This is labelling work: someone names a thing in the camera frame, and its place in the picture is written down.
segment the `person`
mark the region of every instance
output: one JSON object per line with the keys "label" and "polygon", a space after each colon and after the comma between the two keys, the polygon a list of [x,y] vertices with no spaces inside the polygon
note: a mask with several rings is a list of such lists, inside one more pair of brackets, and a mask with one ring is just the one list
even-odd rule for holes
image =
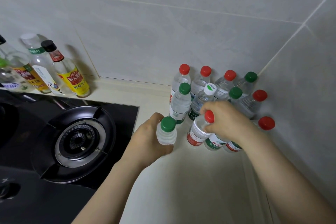
{"label": "person", "polygon": [[[228,101],[205,103],[201,114],[206,110],[215,116],[206,132],[234,141],[245,150],[283,223],[336,223],[335,210],[246,116]],[[162,118],[154,113],[136,130],[122,158],[72,224],[119,223],[141,171],[173,150],[173,145],[161,145],[157,140],[156,127]]]}

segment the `left hand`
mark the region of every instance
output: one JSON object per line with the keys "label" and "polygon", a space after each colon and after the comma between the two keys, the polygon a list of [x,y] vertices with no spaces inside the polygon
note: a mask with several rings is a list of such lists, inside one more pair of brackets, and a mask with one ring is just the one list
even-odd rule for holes
{"label": "left hand", "polygon": [[136,161],[142,168],[150,166],[158,158],[170,154],[174,145],[162,145],[156,137],[156,128],[164,118],[160,113],[154,113],[133,134],[122,159]]}

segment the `black bottle cap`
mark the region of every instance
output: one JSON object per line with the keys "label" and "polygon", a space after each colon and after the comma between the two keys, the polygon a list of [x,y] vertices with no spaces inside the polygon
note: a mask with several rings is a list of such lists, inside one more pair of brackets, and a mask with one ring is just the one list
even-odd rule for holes
{"label": "black bottle cap", "polygon": [[41,43],[41,46],[44,48],[46,52],[53,52],[57,50],[57,47],[52,40],[44,40]]}
{"label": "black bottle cap", "polygon": [[2,37],[2,35],[0,35],[0,44],[4,44],[6,42],[6,40]]}

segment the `yellow label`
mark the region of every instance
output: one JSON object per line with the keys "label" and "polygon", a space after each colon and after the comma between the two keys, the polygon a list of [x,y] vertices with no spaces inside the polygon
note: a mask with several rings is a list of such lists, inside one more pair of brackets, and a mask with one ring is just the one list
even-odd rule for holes
{"label": "yellow label", "polygon": [[30,64],[24,65],[23,67],[13,67],[13,69],[38,90],[49,90],[48,86]]}
{"label": "yellow label", "polygon": [[77,96],[85,95],[90,90],[89,85],[87,84],[83,76],[80,74],[77,67],[75,67],[70,73],[58,74],[58,76]]}

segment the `wall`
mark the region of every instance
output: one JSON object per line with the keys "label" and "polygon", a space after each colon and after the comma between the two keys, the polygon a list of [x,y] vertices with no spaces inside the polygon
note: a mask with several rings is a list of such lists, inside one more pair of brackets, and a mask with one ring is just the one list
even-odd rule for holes
{"label": "wall", "polygon": [[336,208],[336,0],[324,0],[260,74],[274,142]]}
{"label": "wall", "polygon": [[259,72],[322,0],[0,0],[0,31],[36,32],[84,74],[169,85],[178,67]]}

